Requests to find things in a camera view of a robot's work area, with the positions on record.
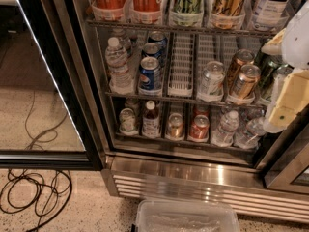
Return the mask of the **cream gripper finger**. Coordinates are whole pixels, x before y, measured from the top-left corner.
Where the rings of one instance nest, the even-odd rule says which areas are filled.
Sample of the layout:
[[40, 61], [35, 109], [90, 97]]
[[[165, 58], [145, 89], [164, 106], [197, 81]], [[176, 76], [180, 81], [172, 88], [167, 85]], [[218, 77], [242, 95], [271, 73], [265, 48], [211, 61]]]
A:
[[286, 128], [308, 104], [309, 70], [292, 72], [284, 79], [269, 121], [275, 127]]
[[278, 32], [270, 41], [262, 46], [261, 51], [267, 55], [281, 55], [281, 47], [285, 31], [286, 29], [282, 29]]

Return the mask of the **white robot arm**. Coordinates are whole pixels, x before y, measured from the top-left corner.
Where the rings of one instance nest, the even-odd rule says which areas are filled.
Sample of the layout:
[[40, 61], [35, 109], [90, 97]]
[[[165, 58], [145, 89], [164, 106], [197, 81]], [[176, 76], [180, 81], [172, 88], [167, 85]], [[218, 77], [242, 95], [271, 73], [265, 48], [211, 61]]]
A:
[[271, 102], [267, 107], [263, 128], [267, 132], [284, 130], [309, 104], [309, 1], [285, 29], [262, 47], [268, 55], [281, 55], [293, 71], [279, 74], [274, 81]]

